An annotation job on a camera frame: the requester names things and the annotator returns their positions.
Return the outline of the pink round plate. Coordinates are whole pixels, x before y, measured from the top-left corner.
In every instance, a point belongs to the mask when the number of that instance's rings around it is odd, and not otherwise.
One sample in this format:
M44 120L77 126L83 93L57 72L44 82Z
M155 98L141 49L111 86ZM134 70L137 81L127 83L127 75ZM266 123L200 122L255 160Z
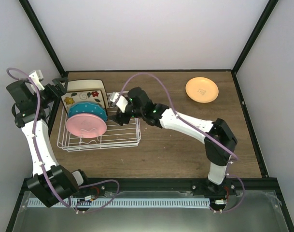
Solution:
M66 121L66 129L77 137L97 138L106 132L107 125L100 117L83 113L70 117Z

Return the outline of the teal dotted plate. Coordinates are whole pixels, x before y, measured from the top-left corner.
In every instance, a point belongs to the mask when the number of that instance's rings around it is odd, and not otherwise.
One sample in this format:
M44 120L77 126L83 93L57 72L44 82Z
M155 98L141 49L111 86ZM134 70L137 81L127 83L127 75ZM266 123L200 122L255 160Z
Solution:
M97 103L82 101L73 105L68 111L68 118L77 114L92 114L100 117L102 120L107 121L108 116L104 108Z

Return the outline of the orange round plate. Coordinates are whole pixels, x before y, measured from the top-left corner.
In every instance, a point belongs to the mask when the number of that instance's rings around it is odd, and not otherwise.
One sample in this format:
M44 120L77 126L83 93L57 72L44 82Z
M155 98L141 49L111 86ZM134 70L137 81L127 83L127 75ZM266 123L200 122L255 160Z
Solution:
M214 101L219 94L217 85L205 77L195 77L190 79L185 86L188 97L199 103L209 103Z

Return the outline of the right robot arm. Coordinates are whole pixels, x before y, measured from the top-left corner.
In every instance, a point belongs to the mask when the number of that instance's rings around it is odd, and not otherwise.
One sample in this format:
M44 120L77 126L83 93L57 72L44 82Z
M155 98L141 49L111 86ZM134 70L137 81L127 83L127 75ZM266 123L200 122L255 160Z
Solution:
M213 195L224 189L227 166L234 160L233 153L238 143L224 120L202 120L181 114L167 105L152 102L140 87L131 89L126 97L114 92L109 102L118 108L110 119L120 126L128 124L131 118L141 118L150 126L178 131L204 144L210 161L206 188Z

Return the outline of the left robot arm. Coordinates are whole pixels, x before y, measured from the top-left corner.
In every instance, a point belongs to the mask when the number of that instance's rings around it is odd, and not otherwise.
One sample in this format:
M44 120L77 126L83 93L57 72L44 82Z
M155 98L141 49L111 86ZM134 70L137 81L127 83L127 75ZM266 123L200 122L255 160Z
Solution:
M67 92L68 80L56 78L44 86L41 70L27 74L17 68L7 68L6 72L15 80L6 87L14 100L11 109L14 122L27 139L31 153L33 170L27 187L46 207L57 203L72 207L72 195L86 195L91 183L82 170L70 172L57 162L45 113L50 103Z

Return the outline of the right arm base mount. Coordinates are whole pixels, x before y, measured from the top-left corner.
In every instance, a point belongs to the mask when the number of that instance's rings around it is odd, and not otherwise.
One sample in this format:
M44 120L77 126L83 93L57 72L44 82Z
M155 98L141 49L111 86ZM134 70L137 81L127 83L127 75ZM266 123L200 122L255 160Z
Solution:
M235 195L236 191L231 188L232 181L224 179L224 181L217 185L207 178L195 179L191 183L192 192L195 195L204 195L205 197L224 197L227 192L229 195Z

